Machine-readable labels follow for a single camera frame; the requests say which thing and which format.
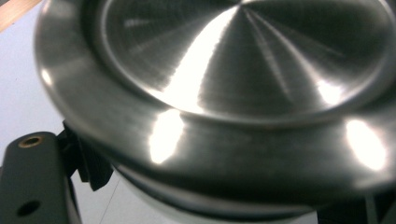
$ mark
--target brushed metal surface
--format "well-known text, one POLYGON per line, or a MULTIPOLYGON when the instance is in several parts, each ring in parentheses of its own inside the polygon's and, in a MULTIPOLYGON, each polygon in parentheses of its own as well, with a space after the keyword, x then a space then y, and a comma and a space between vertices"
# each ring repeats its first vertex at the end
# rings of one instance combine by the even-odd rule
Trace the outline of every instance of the brushed metal surface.
POLYGON ((59 0, 35 45, 69 125, 132 183, 262 219, 395 183, 395 31, 385 0, 59 0))

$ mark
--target metal pot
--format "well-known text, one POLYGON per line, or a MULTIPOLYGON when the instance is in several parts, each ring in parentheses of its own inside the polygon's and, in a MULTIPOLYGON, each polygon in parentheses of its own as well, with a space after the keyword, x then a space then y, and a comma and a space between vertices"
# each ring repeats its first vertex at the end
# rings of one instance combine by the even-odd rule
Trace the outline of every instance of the metal pot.
POLYGON ((387 0, 48 1, 35 51, 67 123, 162 203, 299 215, 396 180, 387 0))

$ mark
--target screw hole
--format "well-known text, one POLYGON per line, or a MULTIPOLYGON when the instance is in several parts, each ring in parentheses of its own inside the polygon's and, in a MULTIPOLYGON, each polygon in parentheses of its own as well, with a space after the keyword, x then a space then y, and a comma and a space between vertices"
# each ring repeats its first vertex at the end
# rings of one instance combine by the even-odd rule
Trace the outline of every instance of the screw hole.
POLYGON ((38 208, 40 207, 39 201, 30 201, 25 203, 18 209, 17 215, 18 217, 27 217, 32 215, 38 208))
POLYGON ((35 147, 39 145, 43 140, 43 137, 40 136, 33 136, 26 139, 23 139, 18 146, 19 147, 35 147))

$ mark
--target metal lid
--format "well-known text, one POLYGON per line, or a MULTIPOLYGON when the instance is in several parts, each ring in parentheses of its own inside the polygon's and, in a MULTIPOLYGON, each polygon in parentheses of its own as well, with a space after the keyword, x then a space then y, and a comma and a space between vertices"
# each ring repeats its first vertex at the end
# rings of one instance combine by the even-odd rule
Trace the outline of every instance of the metal lid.
POLYGON ((257 217, 395 181, 395 28, 384 0, 60 0, 36 57, 67 122, 136 185, 257 217))

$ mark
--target white surface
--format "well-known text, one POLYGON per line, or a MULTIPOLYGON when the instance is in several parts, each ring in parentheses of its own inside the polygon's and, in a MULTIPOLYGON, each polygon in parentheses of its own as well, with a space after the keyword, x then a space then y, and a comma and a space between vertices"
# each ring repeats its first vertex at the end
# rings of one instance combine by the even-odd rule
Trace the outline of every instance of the white surface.
MULTIPOLYGON (((32 132, 59 133, 62 116, 51 104, 35 70, 33 36, 40 6, 0 33, 0 164, 8 143, 32 132)), ((113 175, 102 189, 92 192, 73 176, 78 207, 84 224, 177 224, 132 194, 113 175)), ((316 215, 290 224, 316 224, 316 215)))

